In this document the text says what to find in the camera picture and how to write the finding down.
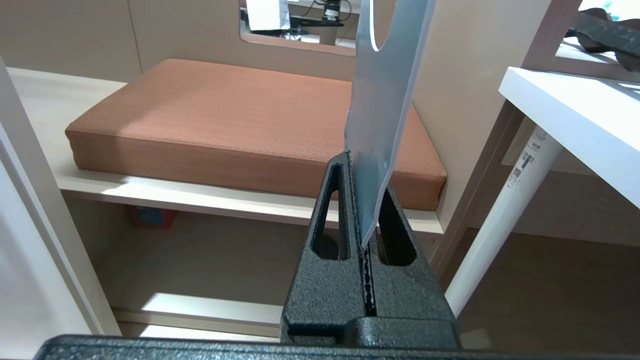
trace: white table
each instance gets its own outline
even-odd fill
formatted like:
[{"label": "white table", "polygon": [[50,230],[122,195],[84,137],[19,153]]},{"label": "white table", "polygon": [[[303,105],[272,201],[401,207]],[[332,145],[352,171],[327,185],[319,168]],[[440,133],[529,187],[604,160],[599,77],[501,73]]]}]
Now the white table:
[{"label": "white table", "polygon": [[[125,83],[49,72],[9,69],[60,190],[82,199],[207,213],[228,217],[307,225],[313,198],[254,192],[79,170],[65,128]],[[416,234],[443,231],[433,211],[406,210]],[[326,225],[338,227],[338,206],[331,201]]]},{"label": "white table", "polygon": [[640,84],[509,68],[500,93],[537,126],[447,288],[456,316],[563,147],[640,207]]}]

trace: wooden floor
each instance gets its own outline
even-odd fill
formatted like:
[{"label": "wooden floor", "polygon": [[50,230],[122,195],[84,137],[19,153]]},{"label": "wooden floor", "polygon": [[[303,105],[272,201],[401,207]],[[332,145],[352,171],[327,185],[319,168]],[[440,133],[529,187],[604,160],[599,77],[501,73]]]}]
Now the wooden floor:
[{"label": "wooden floor", "polygon": [[485,350],[640,354],[640,247],[512,234],[459,321]]}]

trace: white table leg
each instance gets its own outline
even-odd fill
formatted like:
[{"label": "white table leg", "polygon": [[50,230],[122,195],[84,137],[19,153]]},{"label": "white table leg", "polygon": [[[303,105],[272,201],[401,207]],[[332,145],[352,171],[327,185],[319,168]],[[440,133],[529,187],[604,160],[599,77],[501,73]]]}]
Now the white table leg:
[{"label": "white table leg", "polygon": [[458,317],[562,150],[536,126],[445,296]]}]

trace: orange cushion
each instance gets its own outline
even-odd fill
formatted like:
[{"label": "orange cushion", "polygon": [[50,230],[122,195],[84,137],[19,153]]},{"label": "orange cushion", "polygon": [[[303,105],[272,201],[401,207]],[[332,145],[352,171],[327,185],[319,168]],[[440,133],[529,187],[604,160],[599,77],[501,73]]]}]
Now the orange cushion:
[{"label": "orange cushion", "polygon": [[[81,169],[316,197],[344,149],[351,83],[165,60],[71,123]],[[445,171],[411,108],[391,183],[435,210]]]}]

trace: table top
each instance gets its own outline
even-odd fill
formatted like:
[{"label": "table top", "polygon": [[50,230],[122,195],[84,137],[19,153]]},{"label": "table top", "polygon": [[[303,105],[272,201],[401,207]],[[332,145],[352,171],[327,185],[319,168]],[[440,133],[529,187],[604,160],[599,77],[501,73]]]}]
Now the table top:
[{"label": "table top", "polygon": [[[60,190],[83,199],[208,213],[288,224],[308,224],[313,198],[79,170],[64,130],[125,83],[24,69],[9,74]],[[338,226],[332,201],[327,226]],[[416,233],[442,234],[435,212],[405,210]]]},{"label": "table top", "polygon": [[510,67],[500,93],[640,207],[640,84]]}]

